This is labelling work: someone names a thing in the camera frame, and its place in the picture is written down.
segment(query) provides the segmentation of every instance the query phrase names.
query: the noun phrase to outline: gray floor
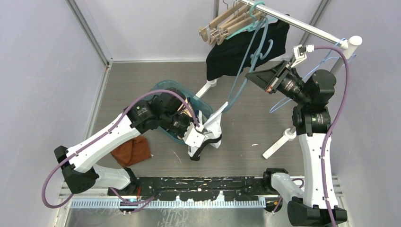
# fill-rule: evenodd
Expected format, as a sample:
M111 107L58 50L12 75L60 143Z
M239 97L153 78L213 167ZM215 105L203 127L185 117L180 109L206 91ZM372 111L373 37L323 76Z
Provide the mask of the gray floor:
M268 63L257 70L270 68ZM114 63L97 117L95 132L105 127L135 98L156 83L171 79L196 93L206 82L204 62ZM234 77L223 76L216 87L203 97L214 110L226 100ZM244 76L239 79L242 84ZM288 142L268 160L262 153L292 126L293 104L270 114L270 108L283 98L268 95L251 82L230 111L222 116L222 144L219 149L207 146L200 161L191 161L185 145L174 143L160 131L148 131L152 158L131 166L138 176L223 176L262 175L267 167L282 167L291 175L303 175L302 152L297 140ZM111 155L99 164L120 168Z

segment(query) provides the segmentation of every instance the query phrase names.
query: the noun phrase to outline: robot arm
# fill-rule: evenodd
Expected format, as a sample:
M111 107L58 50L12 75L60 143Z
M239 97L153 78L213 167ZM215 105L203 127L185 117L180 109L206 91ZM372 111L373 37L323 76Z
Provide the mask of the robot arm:
M185 96L179 90L168 90L185 100ZM69 156L74 156L61 167L71 192L82 193L93 186L113 187L126 193L134 192L136 177L131 169L106 168L96 165L96 162L124 142L158 127L170 130L183 138L189 145L189 151L194 151L189 152L190 157L199 157L206 144L217 142L213 140L216 136L210 136L215 133L211 133L211 127L206 124L195 126L192 117L182 111L182 105L177 97L168 93L155 95L150 100L142 99L126 115L121 113L109 125L82 143L70 148L56 148L54 153L59 163ZM212 118L210 121L210 125L216 125Z
M335 76L326 70L317 70L304 82L288 61L282 61L270 70L248 73L245 77L269 94L279 91L298 104L293 109L292 121L304 157L305 192L290 180L284 169L267 170L268 186L278 191L288 203L290 223L293 226L325 226L331 223L328 209L333 211L337 224L346 221L347 212L338 208L331 179L331 138L326 144L327 155L321 157L322 144L331 126L326 105L334 95ZM327 176L326 182L323 182L323 176ZM323 193L324 186L328 196ZM329 208L325 197L330 199Z

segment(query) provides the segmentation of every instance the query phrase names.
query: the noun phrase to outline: white rack pole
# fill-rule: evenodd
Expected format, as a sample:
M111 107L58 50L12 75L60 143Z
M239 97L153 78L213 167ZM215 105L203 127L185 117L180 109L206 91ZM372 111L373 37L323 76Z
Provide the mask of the white rack pole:
M243 4L245 4L245 5L247 4L248 6L253 6L255 4L255 2L251 1L251 0L236 0L236 1L239 1L239 2L241 2ZM257 9L257 10L263 12L263 13L266 13L266 14L272 16L272 17L275 17L275 18L277 18L277 19L279 19L281 21L284 21L284 22L286 22L286 23L288 23L288 24L290 24L290 25L292 25L294 27L297 27L297 28L301 29L301 30L309 32L309 33L311 33L311 34L313 34L313 35L315 35L315 36L317 36L317 37L319 37L319 38L321 38L323 40L326 40L326 41L328 41L328 42L330 42L332 44L339 43L339 45L340 45L340 47L342 49L347 49L348 48L347 47L347 42L345 40L342 41L341 39L339 39L339 38L337 38L337 37L325 32L325 31L322 31L322 30L320 30L320 29L318 29L316 27L313 27L312 25L309 25L309 24L304 23L304 22L302 22L300 20L294 19L294 18L292 18L292 17L290 17L288 15L285 15L283 13L280 13L278 11L270 9L267 6L257 5L257 6L255 6L255 9Z

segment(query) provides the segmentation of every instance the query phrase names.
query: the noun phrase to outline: brown cloth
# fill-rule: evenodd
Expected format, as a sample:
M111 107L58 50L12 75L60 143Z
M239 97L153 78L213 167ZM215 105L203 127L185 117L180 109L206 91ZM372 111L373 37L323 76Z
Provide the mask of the brown cloth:
M121 144L111 154L122 167L131 166L151 157L148 140L143 136Z

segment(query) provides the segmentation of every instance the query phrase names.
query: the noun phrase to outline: wooden hanger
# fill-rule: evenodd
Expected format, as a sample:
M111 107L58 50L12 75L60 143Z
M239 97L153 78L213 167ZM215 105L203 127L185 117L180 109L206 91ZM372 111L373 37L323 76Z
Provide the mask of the wooden hanger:
M250 8L250 6L242 6L238 11L236 10L234 12L234 15L232 17L230 17L229 19L225 20L223 24L221 24L222 26L227 24L228 22L238 18L239 16L242 16L245 12L248 11L248 9Z
M254 16L256 17L256 20L260 20L261 17L263 16L262 12L258 12L256 14L254 14ZM251 23L253 23L253 18L252 17L248 17L245 20L242 20L241 22L238 22L230 27L228 27L225 31L223 31L223 33L220 33L220 37L218 37L216 44L220 45L223 43L224 39L233 34L234 32L238 31L239 29L250 25Z
M216 18L214 18L212 21L210 21L210 23L208 24L208 26L202 28L200 27L198 29L199 31L199 35L202 37L203 41L207 41L208 38L208 29L214 29L217 28L217 26L223 22L225 19L227 19L230 15L232 15L234 12L237 11L238 8L242 7L244 4L242 2L237 2L235 3L232 7L230 7L228 10L226 10L225 12L223 12L222 14L220 14L219 16L217 16Z
M234 6L230 7L228 10L223 12L222 14L218 15L216 18L214 18L210 23L209 23L209 28L215 28L217 25L219 25L221 22L223 22L225 19L227 19L230 15L232 15L235 11L237 11L238 8L242 7L244 4L241 2L237 2Z
M218 31L217 29L212 29L212 31L210 32L210 39L209 39L209 45L213 45L216 38L218 37Z
M227 28L229 28L230 26L235 25L236 23L239 23L239 22L241 22L241 21L247 19L248 17L249 17L249 12L247 12L247 13L245 13L245 14L242 14L241 16L239 16L239 17L237 17L237 18L235 18L235 19L229 21L228 23L224 23L224 24L220 25L220 26L219 26L219 29L224 31L224 30L226 30Z

